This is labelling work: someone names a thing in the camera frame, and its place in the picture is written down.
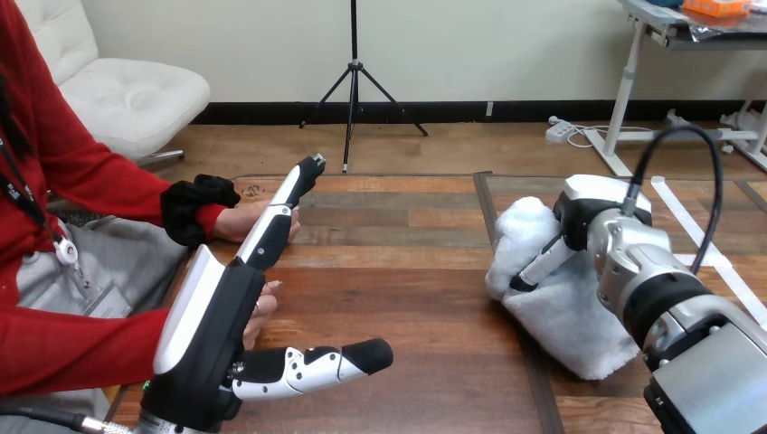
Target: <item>person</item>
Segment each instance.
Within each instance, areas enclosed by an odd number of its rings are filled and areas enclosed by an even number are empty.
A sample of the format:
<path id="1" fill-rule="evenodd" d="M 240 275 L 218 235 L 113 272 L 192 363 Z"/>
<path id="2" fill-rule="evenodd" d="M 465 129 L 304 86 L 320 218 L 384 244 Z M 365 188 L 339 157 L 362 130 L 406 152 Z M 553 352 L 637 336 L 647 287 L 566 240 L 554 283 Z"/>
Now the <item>person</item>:
<path id="1" fill-rule="evenodd" d="M 100 388 L 152 376 L 168 311 L 113 316 L 162 288 L 196 244 L 243 241 L 267 204 L 234 207 L 239 196 L 221 178 L 171 185 L 97 143 L 53 82 L 14 0 L 0 0 L 0 140 L 0 405 L 103 417 Z M 63 224 L 46 211 L 49 189 L 117 217 Z M 291 238 L 299 227 L 295 213 Z M 264 288 L 246 348 L 277 308 L 274 289 Z M 0 433 L 11 432 L 68 431 L 0 417 Z"/>

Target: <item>black rubber fingertip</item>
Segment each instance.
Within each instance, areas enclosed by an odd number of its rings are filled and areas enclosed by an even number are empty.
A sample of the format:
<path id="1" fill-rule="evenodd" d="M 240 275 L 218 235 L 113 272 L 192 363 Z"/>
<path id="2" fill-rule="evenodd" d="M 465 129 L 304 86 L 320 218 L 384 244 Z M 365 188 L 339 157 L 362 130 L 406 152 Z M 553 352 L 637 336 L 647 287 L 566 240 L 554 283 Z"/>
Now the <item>black rubber fingertip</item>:
<path id="1" fill-rule="evenodd" d="M 382 371 L 394 362 L 392 347 L 381 338 L 344 346 L 341 355 L 368 375 Z"/>

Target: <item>tripod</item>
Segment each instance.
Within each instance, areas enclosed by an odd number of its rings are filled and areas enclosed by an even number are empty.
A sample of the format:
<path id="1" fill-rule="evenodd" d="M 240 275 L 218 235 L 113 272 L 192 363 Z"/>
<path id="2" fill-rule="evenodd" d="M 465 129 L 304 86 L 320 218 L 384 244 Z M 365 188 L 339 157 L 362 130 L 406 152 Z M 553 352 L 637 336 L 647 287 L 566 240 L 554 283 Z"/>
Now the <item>tripod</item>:
<path id="1" fill-rule="evenodd" d="M 368 72 L 365 67 L 362 65 L 362 63 L 357 58 L 357 0 L 351 0 L 352 1 L 352 62 L 346 65 L 346 71 L 344 71 L 343 74 L 341 74 L 341 78 L 336 81 L 336 84 L 333 85 L 332 88 L 325 94 L 325 97 L 323 97 L 317 104 L 317 106 L 312 111 L 311 115 L 307 118 L 307 120 L 301 122 L 301 125 L 299 127 L 303 128 L 307 124 L 310 123 L 311 119 L 314 118 L 314 116 L 319 112 L 319 110 L 322 108 L 322 106 L 325 104 L 325 101 L 327 101 L 328 98 L 330 98 L 330 95 L 333 94 L 333 92 L 338 88 L 338 86 L 341 84 L 342 81 L 346 78 L 347 75 L 352 74 L 352 86 L 351 90 L 349 92 L 349 119 L 346 122 L 346 146 L 344 147 L 344 168 L 343 173 L 346 173 L 346 169 L 348 168 L 349 164 L 349 144 L 352 141 L 352 133 L 354 132 L 353 125 L 354 125 L 354 117 L 355 117 L 355 108 L 360 107 L 359 103 L 359 73 L 362 72 L 367 79 L 369 79 L 378 90 L 381 91 L 381 93 L 384 94 L 386 98 L 388 98 L 393 104 L 397 106 L 397 108 L 400 110 L 400 113 L 402 113 L 402 118 L 408 121 L 408 123 L 412 123 L 414 126 L 416 126 L 424 136 L 428 136 L 429 133 L 426 132 L 423 127 L 421 127 L 421 124 L 418 124 L 410 119 L 410 117 L 405 112 L 405 108 L 397 102 L 392 95 L 389 94 L 389 92 L 384 89 L 383 86 L 381 86 L 378 81 L 376 81 L 372 75 L 370 75 L 370 72 Z"/>

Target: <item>white tape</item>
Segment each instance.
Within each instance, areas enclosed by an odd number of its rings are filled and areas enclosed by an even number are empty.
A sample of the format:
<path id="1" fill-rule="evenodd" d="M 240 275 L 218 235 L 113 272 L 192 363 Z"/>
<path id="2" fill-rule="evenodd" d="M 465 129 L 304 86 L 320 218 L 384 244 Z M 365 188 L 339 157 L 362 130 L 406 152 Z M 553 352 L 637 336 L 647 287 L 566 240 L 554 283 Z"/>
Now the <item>white tape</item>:
<path id="1" fill-rule="evenodd" d="M 693 216 L 687 212 L 685 206 L 677 199 L 674 192 L 668 188 L 666 178 L 663 176 L 653 176 L 650 183 L 655 191 L 658 192 L 658 195 L 671 213 L 674 214 L 674 217 L 679 224 L 682 225 L 695 244 L 700 247 L 700 243 L 703 241 L 704 232 L 700 226 L 698 226 L 695 219 L 693 219 Z M 675 257 L 685 265 L 692 265 L 695 255 L 675 255 Z M 767 330 L 767 307 L 764 307 L 764 304 L 754 295 L 753 291 L 748 288 L 748 285 L 738 275 L 738 272 L 735 271 L 733 264 L 724 257 L 722 252 L 720 252 L 713 243 L 708 245 L 708 250 L 706 251 L 702 265 L 714 266 L 714 269 L 719 273 L 719 276 L 722 277 L 724 283 L 726 283 L 727 286 L 730 287 L 730 290 L 732 290 L 738 299 L 741 300 L 741 303 L 743 303 L 746 310 L 751 313 L 753 319 L 755 319 L 759 326 L 764 330 Z"/>

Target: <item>red sleeve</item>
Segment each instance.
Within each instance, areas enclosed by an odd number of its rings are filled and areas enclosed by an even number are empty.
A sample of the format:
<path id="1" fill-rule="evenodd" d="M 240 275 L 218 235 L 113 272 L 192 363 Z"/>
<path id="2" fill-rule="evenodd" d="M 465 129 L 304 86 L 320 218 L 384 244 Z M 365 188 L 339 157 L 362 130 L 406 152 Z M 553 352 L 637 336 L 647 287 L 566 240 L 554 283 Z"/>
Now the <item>red sleeve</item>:
<path id="1" fill-rule="evenodd" d="M 21 12 L 10 3 L 15 16 L 9 21 L 16 27 L 10 29 L 11 38 L 16 40 L 15 52 L 25 54 L 18 61 L 29 80 L 38 153 L 48 186 L 91 212 L 160 226 L 160 194 L 170 183 L 93 139 L 53 82 Z M 198 221 L 210 235 L 224 207 L 205 208 Z"/>
<path id="2" fill-rule="evenodd" d="M 0 306 L 0 395 L 143 382 L 167 310 L 97 319 Z"/>

